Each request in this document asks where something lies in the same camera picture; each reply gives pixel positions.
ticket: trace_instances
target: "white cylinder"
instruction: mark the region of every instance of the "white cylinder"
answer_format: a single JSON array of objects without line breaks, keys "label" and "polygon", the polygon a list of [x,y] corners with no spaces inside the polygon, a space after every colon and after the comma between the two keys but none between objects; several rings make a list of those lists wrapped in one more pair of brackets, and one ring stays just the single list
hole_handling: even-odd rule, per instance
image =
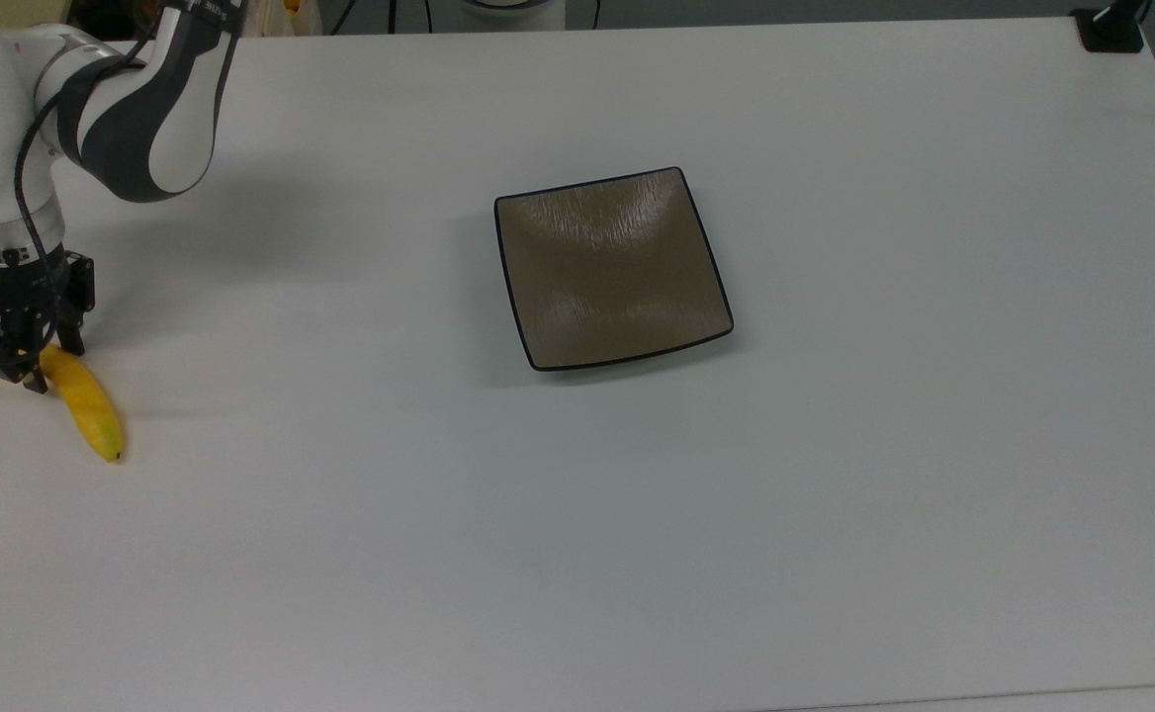
[{"label": "white cylinder", "polygon": [[456,0],[461,31],[560,31],[565,0]]}]

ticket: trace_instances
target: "yellow banana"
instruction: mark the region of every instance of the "yellow banana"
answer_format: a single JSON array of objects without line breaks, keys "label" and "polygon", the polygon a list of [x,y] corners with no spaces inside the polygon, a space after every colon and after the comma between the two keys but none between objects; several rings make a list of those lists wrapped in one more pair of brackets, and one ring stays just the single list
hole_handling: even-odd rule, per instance
[{"label": "yellow banana", "polygon": [[76,429],[94,452],[107,462],[118,461],[125,450],[125,431],[94,374],[75,356],[53,343],[40,353],[40,370],[59,391],[59,398],[76,421]]}]

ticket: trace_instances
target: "black mount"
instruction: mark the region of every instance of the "black mount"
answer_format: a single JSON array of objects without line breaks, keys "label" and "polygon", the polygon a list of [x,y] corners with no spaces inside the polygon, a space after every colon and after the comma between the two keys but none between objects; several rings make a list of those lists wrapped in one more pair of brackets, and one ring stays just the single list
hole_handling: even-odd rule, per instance
[{"label": "black mount", "polygon": [[1143,0],[1118,0],[1103,10],[1079,9],[1070,13],[1079,25],[1079,39],[1088,52],[1138,54],[1145,49],[1135,13]]},{"label": "black mount", "polygon": [[49,274],[40,262],[21,265],[20,251],[2,254],[8,267],[0,267],[0,379],[23,383],[28,391],[45,393],[45,374],[40,372],[40,347],[53,329],[64,351],[83,355],[81,326],[85,312],[94,310],[94,260],[53,250]]}]

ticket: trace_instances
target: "white table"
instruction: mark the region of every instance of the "white table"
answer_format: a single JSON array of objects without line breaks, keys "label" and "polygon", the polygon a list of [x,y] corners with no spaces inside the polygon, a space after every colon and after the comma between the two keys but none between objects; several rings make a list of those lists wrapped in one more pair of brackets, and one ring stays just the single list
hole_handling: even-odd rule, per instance
[{"label": "white table", "polygon": [[[1155,684],[1155,64],[1068,18],[244,42],[97,258],[120,468],[0,387],[0,709]],[[528,369],[492,199],[679,165],[731,338]]]},{"label": "white table", "polygon": [[1155,688],[877,704],[863,712],[1155,712]]}]

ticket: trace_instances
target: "square plate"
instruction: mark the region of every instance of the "square plate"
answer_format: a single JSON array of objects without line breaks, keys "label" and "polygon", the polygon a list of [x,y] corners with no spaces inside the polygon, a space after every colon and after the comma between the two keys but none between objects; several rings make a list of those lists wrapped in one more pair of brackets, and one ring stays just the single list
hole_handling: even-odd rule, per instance
[{"label": "square plate", "polygon": [[529,365],[644,359],[731,333],[709,238],[678,168],[494,202]]}]

